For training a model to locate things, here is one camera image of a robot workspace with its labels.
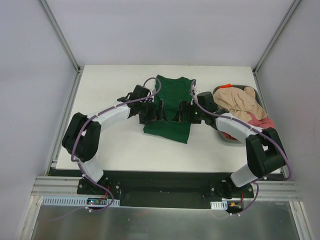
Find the green t shirt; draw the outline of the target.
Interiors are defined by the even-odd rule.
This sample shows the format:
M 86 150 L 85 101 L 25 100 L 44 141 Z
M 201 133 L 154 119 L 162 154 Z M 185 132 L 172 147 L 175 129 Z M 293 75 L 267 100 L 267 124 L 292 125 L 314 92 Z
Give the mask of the green t shirt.
M 167 122 L 156 120 L 152 124 L 145 125 L 143 132 L 145 134 L 187 144 L 191 124 L 188 122 L 174 122 L 173 118 L 179 109 L 181 101 L 189 102 L 192 100 L 190 95 L 192 80 L 183 76 L 172 79 L 157 75 L 156 78 L 161 84 L 158 82 L 155 83 L 155 89 L 158 90 L 159 93 L 154 97 L 154 103 L 158 105 L 160 100 L 163 101 Z

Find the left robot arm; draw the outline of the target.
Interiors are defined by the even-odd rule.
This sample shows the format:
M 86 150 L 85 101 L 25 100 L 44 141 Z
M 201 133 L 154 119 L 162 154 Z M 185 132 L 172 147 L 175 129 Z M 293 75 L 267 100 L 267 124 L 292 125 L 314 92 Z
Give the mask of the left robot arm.
M 92 115 L 77 112 L 71 118 L 62 139 L 62 147 L 71 155 L 71 161 L 76 162 L 85 177 L 91 180 L 88 188 L 99 195 L 105 191 L 106 183 L 101 178 L 104 175 L 98 162 L 97 151 L 100 135 L 112 125 L 139 116 L 139 123 L 148 125 L 154 121 L 167 122 L 164 101 L 155 100 L 156 93 L 136 85 L 133 92 L 120 97 L 115 104 Z

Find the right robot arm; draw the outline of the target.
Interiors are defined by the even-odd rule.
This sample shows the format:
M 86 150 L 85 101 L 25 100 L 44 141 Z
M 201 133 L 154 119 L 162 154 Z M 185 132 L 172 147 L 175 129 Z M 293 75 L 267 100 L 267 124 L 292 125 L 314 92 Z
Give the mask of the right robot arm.
M 215 189 L 222 198 L 237 197 L 244 187 L 286 165 L 287 156 L 274 128 L 263 129 L 238 119 L 218 107 L 208 91 L 194 96 L 192 101 L 180 101 L 172 120 L 176 123 L 205 123 L 245 145 L 247 163 Z

